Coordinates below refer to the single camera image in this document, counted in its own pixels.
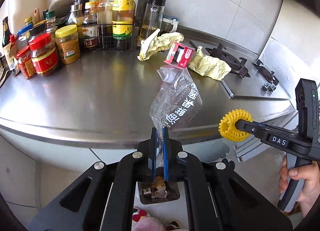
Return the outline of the person's right hand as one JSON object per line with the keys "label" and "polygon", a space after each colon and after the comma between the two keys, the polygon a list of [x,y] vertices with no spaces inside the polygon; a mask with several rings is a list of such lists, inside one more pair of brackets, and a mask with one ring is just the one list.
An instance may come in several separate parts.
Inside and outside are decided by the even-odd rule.
{"label": "person's right hand", "polygon": [[310,165],[304,165],[298,168],[287,169],[286,156],[283,158],[282,167],[279,171],[279,192],[284,192],[289,183],[287,178],[292,180],[305,180],[303,190],[301,191],[297,202],[300,204],[302,216],[306,217],[317,198],[319,197],[319,165],[313,161]]}

